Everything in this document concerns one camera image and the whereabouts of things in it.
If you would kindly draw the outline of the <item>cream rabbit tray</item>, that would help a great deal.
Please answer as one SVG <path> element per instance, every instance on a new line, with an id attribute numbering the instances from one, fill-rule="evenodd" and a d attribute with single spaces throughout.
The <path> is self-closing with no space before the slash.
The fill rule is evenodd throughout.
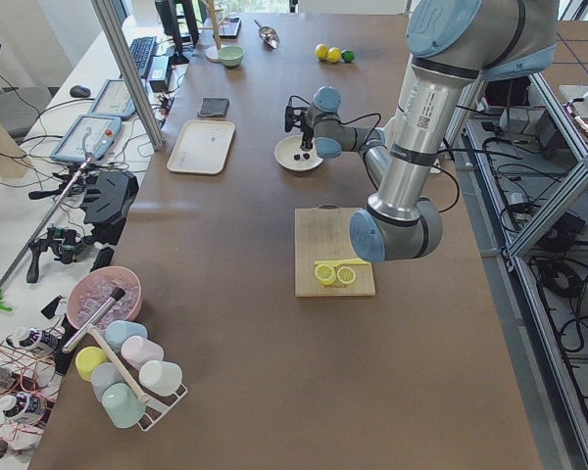
<path id="1" fill-rule="evenodd" d="M 175 142 L 167 169 L 177 173 L 219 174 L 226 162 L 235 124 L 221 120 L 187 121 Z"/>

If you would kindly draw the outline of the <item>cream round plate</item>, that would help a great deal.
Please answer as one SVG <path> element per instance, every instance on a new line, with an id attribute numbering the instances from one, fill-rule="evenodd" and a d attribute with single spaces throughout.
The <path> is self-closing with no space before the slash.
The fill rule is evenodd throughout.
<path id="1" fill-rule="evenodd" d="M 303 150 L 302 137 L 289 136 L 279 141 L 273 151 L 276 162 L 285 169 L 304 172 L 323 164 L 315 149 Z"/>

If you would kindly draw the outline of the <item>green lime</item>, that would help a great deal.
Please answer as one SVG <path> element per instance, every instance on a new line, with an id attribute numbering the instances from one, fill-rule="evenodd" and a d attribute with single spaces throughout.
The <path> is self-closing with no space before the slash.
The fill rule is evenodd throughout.
<path id="1" fill-rule="evenodd" d="M 342 61 L 346 64 L 351 64 L 355 61 L 355 53 L 352 50 L 344 49 L 341 51 Z"/>

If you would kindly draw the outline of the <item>grey folded cloth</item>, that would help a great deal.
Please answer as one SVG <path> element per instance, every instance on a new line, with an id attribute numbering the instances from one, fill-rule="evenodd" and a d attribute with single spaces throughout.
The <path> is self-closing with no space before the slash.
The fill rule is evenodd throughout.
<path id="1" fill-rule="evenodd" d="M 223 118 L 229 107 L 228 98 L 206 97 L 202 99 L 197 116 L 200 118 Z"/>

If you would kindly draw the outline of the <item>steel scoop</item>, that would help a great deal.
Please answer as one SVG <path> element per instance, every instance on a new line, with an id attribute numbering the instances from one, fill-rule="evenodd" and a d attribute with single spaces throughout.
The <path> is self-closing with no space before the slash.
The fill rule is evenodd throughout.
<path id="1" fill-rule="evenodd" d="M 269 25 L 263 25 L 258 19 L 254 19 L 254 23 L 258 27 L 258 34 L 263 42 L 271 49 L 277 49 L 280 44 L 277 31 Z"/>

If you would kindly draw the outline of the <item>green bowl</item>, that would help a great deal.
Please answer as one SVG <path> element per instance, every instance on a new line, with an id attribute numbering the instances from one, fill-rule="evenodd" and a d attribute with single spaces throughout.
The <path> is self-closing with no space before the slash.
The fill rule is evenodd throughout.
<path id="1" fill-rule="evenodd" d="M 218 58 L 225 67 L 236 68 L 244 59 L 244 49 L 237 45 L 221 46 L 218 50 Z"/>

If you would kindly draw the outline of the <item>wooden glass stand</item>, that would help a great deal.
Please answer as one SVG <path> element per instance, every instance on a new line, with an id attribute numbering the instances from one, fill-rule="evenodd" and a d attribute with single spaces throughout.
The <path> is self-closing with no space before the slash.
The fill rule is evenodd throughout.
<path id="1" fill-rule="evenodd" d="M 220 23 L 218 21 L 216 13 L 216 5 L 214 0 L 200 0 L 200 3 L 205 7 L 208 17 L 211 22 L 211 31 L 215 44 L 207 48 L 205 55 L 208 61 L 212 63 L 219 63 L 220 50 L 221 50 L 221 38 L 220 38 Z"/>

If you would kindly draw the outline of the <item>wooden cutting board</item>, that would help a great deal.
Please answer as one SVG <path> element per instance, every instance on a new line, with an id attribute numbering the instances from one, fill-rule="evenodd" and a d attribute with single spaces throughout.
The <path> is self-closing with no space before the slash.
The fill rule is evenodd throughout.
<path id="1" fill-rule="evenodd" d="M 342 285 L 337 280 L 322 286 L 314 276 L 316 259 L 354 259 L 349 238 L 349 222 L 357 208 L 317 207 L 295 210 L 295 296 L 370 297 L 375 295 L 371 264 L 348 265 L 357 280 Z"/>

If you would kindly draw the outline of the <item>yellow plastic knife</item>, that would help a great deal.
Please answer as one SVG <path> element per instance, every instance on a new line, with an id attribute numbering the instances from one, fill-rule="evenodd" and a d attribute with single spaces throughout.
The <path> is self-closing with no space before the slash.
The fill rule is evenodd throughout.
<path id="1" fill-rule="evenodd" d="M 342 265 L 367 265 L 369 261 L 365 261 L 361 258 L 343 258 L 343 259 L 316 259 L 315 265 L 326 264 L 331 267 L 337 267 Z"/>

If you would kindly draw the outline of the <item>lemon slice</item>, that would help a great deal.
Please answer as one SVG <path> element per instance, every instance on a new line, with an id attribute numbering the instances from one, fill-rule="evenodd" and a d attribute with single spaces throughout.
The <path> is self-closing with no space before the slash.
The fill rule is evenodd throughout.
<path id="1" fill-rule="evenodd" d="M 351 285 L 357 280 L 357 272 L 348 265 L 336 269 L 336 280 L 342 285 Z"/>
<path id="2" fill-rule="evenodd" d="M 322 286 L 329 286 L 336 282 L 335 268 L 327 263 L 319 263 L 315 266 L 314 276 Z"/>

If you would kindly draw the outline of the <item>black keyboard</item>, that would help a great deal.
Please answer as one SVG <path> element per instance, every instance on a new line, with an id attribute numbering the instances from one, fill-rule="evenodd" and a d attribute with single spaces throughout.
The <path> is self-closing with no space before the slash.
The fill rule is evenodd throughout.
<path id="1" fill-rule="evenodd" d="M 142 36 L 134 38 L 131 41 L 129 45 L 129 51 L 131 53 L 131 57 L 138 75 L 141 78 L 147 77 L 156 48 L 156 36 Z"/>

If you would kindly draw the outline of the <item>blue teach pendant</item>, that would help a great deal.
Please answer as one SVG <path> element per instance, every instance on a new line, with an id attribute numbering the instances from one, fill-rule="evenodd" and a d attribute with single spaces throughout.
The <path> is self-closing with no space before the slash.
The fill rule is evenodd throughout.
<path id="1" fill-rule="evenodd" d="M 83 163 L 88 156 L 102 159 L 122 128 L 119 117 L 79 116 L 51 153 L 50 159 L 62 163 Z"/>
<path id="2" fill-rule="evenodd" d="M 135 111 L 135 105 L 122 79 L 107 79 L 89 110 L 93 115 L 117 117 L 121 120 L 131 118 Z"/>

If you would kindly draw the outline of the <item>black computer mouse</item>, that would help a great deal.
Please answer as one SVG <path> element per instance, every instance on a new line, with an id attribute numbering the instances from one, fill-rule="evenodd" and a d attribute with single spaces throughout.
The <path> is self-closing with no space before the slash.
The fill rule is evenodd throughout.
<path id="1" fill-rule="evenodd" d="M 89 98 L 91 96 L 91 91 L 83 85 L 75 85 L 70 89 L 70 95 L 73 98 Z"/>

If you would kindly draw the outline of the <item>pink bowl with ice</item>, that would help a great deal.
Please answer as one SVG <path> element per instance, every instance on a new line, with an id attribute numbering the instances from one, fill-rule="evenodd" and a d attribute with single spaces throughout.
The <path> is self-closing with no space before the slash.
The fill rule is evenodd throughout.
<path id="1" fill-rule="evenodd" d="M 123 297 L 96 322 L 96 326 L 105 331 L 116 320 L 134 320 L 140 313 L 143 301 L 139 278 L 126 267 L 106 266 L 90 272 L 73 288 L 67 305 L 67 318 L 71 326 L 81 327 L 118 288 L 124 290 Z"/>

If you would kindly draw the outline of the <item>light blue cup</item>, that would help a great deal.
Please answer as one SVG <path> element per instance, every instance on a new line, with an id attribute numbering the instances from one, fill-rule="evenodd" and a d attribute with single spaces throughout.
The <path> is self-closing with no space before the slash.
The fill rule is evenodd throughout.
<path id="1" fill-rule="evenodd" d="M 111 349 L 115 353 L 118 353 L 122 349 L 123 343 L 132 336 L 139 336 L 147 339 L 148 330 L 141 323 L 115 320 L 108 325 L 104 336 Z"/>

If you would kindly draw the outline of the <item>pink cup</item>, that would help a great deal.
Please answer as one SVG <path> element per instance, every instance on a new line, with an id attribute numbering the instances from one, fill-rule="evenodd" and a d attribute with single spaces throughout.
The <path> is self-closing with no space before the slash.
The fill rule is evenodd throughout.
<path id="1" fill-rule="evenodd" d="M 133 335 L 127 338 L 121 347 L 122 358 L 135 370 L 139 370 L 150 360 L 163 360 L 164 349 L 153 341 Z"/>

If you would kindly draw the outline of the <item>white cup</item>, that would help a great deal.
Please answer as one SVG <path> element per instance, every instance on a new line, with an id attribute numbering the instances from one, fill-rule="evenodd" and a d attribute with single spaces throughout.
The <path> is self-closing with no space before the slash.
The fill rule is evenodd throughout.
<path id="1" fill-rule="evenodd" d="M 139 382 L 159 396 L 170 396 L 182 382 L 182 370 L 173 362 L 149 360 L 139 370 Z"/>

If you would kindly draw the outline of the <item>yellow cup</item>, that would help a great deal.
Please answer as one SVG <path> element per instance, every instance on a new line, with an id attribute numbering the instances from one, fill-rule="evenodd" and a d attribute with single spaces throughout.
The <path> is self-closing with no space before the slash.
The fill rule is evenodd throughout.
<path id="1" fill-rule="evenodd" d="M 77 374 L 82 380 L 90 382 L 93 371 L 99 365 L 108 361 L 107 355 L 101 348 L 95 346 L 85 347 L 75 356 Z"/>

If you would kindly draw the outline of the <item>grey cup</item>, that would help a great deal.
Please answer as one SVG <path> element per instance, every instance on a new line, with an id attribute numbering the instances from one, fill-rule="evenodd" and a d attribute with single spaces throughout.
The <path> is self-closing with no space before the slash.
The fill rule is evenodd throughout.
<path id="1" fill-rule="evenodd" d="M 102 401 L 104 393 L 111 386 L 122 382 L 123 376 L 112 362 L 99 364 L 90 376 L 94 396 L 99 402 Z"/>

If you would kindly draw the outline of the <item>steel muddler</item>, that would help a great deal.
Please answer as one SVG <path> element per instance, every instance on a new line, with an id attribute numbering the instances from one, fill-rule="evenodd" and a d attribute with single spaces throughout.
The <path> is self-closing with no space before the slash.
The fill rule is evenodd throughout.
<path id="1" fill-rule="evenodd" d="M 88 333 L 89 329 L 96 323 L 125 295 L 123 288 L 117 287 L 112 291 L 111 296 L 103 302 L 100 307 L 83 323 L 83 325 L 65 342 L 61 348 L 62 353 L 71 353 L 81 339 Z"/>

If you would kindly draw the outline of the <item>mint green cup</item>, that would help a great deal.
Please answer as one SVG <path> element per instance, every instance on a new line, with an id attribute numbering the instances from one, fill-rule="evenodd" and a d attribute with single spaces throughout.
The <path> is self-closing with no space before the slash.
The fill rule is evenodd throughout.
<path id="1" fill-rule="evenodd" d="M 103 394 L 102 405 L 113 424 L 120 429 L 137 424 L 146 410 L 146 404 L 125 383 L 109 387 Z"/>

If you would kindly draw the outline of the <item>reacher grabber tool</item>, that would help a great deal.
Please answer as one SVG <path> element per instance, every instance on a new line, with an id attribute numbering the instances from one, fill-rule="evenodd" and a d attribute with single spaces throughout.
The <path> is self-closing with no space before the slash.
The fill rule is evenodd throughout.
<path id="1" fill-rule="evenodd" d="M 59 208 L 59 206 L 64 201 L 64 199 L 69 195 L 71 189 L 76 184 L 76 182 L 78 181 L 78 179 L 85 172 L 85 170 L 87 169 L 87 167 L 89 166 L 89 164 L 94 160 L 93 152 L 92 151 L 89 151 L 87 149 L 87 139 L 90 137 L 91 134 L 92 134 L 92 128 L 90 126 L 88 126 L 86 128 L 83 136 L 82 136 L 82 139 L 81 139 L 82 149 L 84 151 L 84 161 L 83 161 L 83 163 L 78 167 L 77 171 L 73 174 L 73 176 L 71 177 L 71 179 L 68 181 L 68 183 L 66 184 L 65 188 L 60 193 L 60 195 L 57 197 L 57 199 L 55 200 L 55 202 L 53 203 L 53 205 L 51 206 L 51 208 L 42 217 L 42 219 L 40 220 L 40 222 L 38 223 L 38 225 L 35 227 L 35 229 L 30 234 L 29 238 L 24 242 L 24 245 L 21 247 L 21 249 L 19 250 L 19 252 L 16 254 L 16 256 L 13 259 L 13 261 L 11 262 L 11 264 L 8 266 L 7 270 L 0 277 L 0 309 L 1 310 L 4 310 L 4 311 L 11 311 L 12 310 L 9 306 L 5 306 L 5 305 L 2 304 L 2 299 L 3 299 L 3 286 L 6 284 L 7 280 L 14 273 L 14 271 L 16 270 L 16 268 L 18 267 L 18 265 L 20 264 L 22 258 L 27 253 L 28 245 L 37 238 L 37 236 L 40 234 L 40 232 L 42 231 L 42 229 L 50 221 L 52 215 Z"/>

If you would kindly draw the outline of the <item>black plastic bracket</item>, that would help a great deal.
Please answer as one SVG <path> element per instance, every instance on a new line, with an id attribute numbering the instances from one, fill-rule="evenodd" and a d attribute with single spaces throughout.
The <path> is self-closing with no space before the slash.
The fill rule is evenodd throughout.
<path id="1" fill-rule="evenodd" d="M 95 242 L 116 245 L 126 217 L 138 192 L 136 176 L 130 171 L 104 170 L 86 187 L 80 208 L 83 222 L 92 226 Z"/>

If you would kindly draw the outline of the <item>aluminium frame post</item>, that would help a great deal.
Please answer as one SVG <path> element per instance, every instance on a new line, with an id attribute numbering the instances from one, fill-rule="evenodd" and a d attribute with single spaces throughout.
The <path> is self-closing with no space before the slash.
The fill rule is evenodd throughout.
<path id="1" fill-rule="evenodd" d="M 165 138 L 158 121 L 154 117 L 148 95 L 144 90 L 141 77 L 126 43 L 122 25 L 113 2 L 110 0 L 91 0 L 90 3 L 107 38 L 116 64 L 122 73 L 124 83 L 147 137 L 154 151 L 159 151 L 165 144 Z"/>

